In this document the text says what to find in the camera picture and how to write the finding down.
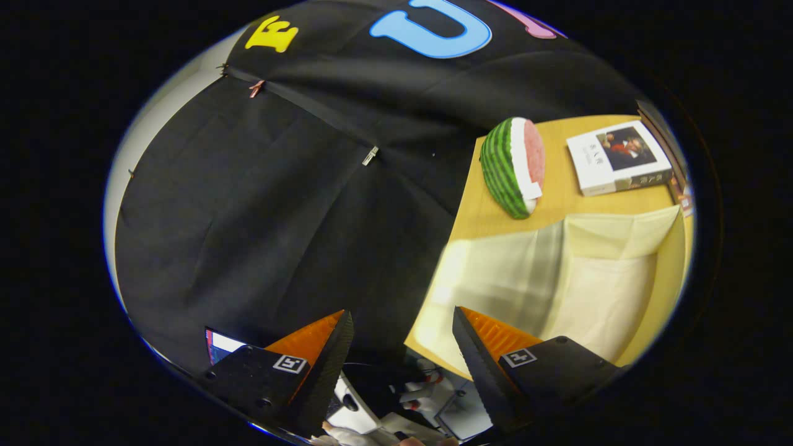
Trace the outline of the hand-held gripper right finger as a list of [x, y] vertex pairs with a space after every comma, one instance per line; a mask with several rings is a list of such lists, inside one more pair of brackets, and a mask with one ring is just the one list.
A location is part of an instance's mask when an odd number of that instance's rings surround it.
[[503, 434], [568, 412], [625, 372], [567, 336], [543, 341], [470, 308], [454, 308], [452, 332]]

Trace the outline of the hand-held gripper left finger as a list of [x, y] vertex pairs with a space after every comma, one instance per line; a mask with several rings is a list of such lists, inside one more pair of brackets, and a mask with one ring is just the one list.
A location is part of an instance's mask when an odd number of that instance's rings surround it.
[[236, 348], [198, 383], [275, 437], [319, 437], [353, 336], [352, 315], [340, 310], [265, 348]]

